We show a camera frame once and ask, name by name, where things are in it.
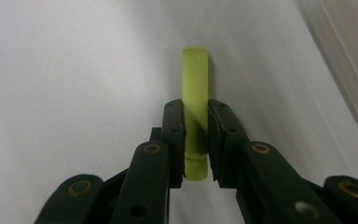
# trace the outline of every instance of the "yellow-green block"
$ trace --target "yellow-green block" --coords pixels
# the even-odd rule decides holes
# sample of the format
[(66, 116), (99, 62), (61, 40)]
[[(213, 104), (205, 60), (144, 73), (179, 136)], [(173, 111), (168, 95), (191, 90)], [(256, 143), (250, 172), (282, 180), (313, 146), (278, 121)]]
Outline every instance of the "yellow-green block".
[(208, 175), (208, 52), (203, 47), (183, 50), (183, 91), (187, 129), (185, 173), (187, 180)]

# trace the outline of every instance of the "screw hole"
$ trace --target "screw hole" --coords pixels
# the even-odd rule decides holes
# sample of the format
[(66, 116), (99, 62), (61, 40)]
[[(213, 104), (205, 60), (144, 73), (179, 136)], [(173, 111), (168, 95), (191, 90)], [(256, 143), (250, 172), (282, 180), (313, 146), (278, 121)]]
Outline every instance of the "screw hole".
[(144, 217), (147, 213), (147, 206), (142, 203), (133, 204), (130, 213), (133, 217)]
[(351, 181), (344, 180), (338, 183), (339, 188), (345, 193), (351, 195), (353, 198), (358, 199), (358, 185)]
[(254, 144), (252, 145), (252, 150), (260, 153), (260, 154), (267, 154), (269, 153), (269, 147), (262, 145), (262, 144)]
[(297, 202), (295, 204), (295, 208), (297, 212), (300, 213), (301, 215), (304, 215), (312, 219), (319, 218), (320, 216), (318, 209), (316, 209), (314, 206), (312, 206), (309, 203)]
[(92, 184), (89, 180), (83, 179), (78, 180), (75, 183), (71, 184), (68, 188), (68, 193), (72, 195), (72, 197), (78, 197), (83, 194), (87, 194), (92, 189)]
[(160, 150), (161, 148), (157, 144), (150, 144), (144, 147), (144, 151), (151, 154), (159, 153)]

